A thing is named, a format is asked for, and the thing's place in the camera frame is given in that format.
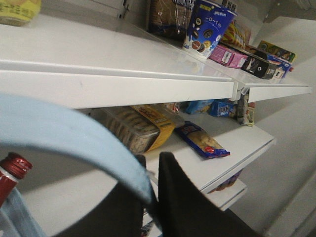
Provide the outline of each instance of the bag strap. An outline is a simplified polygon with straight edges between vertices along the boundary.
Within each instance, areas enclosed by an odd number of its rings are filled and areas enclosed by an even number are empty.
[[[62,154],[100,168],[131,190],[159,226],[146,169],[93,119],[52,103],[0,93],[0,146]]]

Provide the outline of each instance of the light blue strap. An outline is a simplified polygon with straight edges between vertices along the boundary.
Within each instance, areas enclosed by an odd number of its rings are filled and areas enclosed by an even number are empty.
[[[156,219],[156,197],[146,170],[105,127],[70,109],[0,93],[0,147],[63,154],[91,163],[129,188]]]
[[[16,188],[0,208],[0,237],[47,237]]]

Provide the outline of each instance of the pink box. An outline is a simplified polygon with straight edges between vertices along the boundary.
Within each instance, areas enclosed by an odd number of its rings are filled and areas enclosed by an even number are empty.
[[[209,58],[215,62],[230,68],[241,68],[247,57],[247,55],[244,55],[231,48],[227,48],[222,44],[217,45],[211,56],[209,56]]]

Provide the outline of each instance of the red bottle cap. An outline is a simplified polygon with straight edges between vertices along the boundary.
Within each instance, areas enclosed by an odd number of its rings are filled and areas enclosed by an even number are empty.
[[[0,161],[0,166],[17,179],[23,179],[33,167],[26,159],[14,152],[9,152],[8,156]]]

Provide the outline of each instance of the black fabric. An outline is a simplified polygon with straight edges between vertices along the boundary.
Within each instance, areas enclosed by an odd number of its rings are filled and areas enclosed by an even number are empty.
[[[212,204],[172,153],[159,157],[158,205],[163,237],[260,237]]]
[[[145,157],[137,156],[145,166]],[[91,212],[56,237],[140,237],[143,206],[118,183]]]

